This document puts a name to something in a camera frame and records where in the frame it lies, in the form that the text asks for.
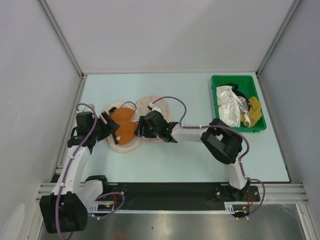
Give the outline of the pink floral mesh laundry bag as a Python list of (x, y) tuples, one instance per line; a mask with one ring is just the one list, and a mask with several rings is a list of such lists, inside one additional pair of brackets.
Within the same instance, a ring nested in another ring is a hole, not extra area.
[(170, 113), (170, 107), (165, 99), (158, 100), (157, 95), (149, 95), (142, 97), (136, 103), (131, 101), (119, 101), (108, 105), (105, 111), (118, 125), (119, 129), (115, 136), (106, 138), (109, 146), (118, 153), (129, 153), (136, 150), (143, 141), (158, 144), (162, 140), (160, 138), (146, 138), (135, 135), (140, 116), (145, 116), (150, 112), (148, 105), (156, 101), (155, 106), (160, 107), (161, 113), (167, 122), (172, 122), (173, 117)]

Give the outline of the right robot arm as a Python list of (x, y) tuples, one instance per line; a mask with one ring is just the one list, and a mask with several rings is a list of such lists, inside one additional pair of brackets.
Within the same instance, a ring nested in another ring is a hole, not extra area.
[(134, 134), (146, 139), (160, 138), (165, 143), (204, 144), (211, 155), (224, 164), (231, 196), (237, 201), (248, 196), (250, 180), (241, 163), (244, 137), (222, 120), (215, 118), (204, 126), (183, 125), (176, 121), (168, 122), (160, 112), (152, 110), (139, 118)]

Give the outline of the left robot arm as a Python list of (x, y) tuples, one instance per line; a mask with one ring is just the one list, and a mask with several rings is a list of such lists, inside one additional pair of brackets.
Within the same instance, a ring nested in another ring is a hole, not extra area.
[(76, 126), (67, 141), (67, 155), (60, 177), (51, 193), (42, 196), (39, 202), (48, 233), (62, 235), (83, 231), (94, 201), (114, 196), (105, 175), (91, 175), (83, 187), (80, 185), (96, 143), (109, 136), (115, 137), (119, 127), (105, 111), (100, 116), (91, 111), (76, 114)]

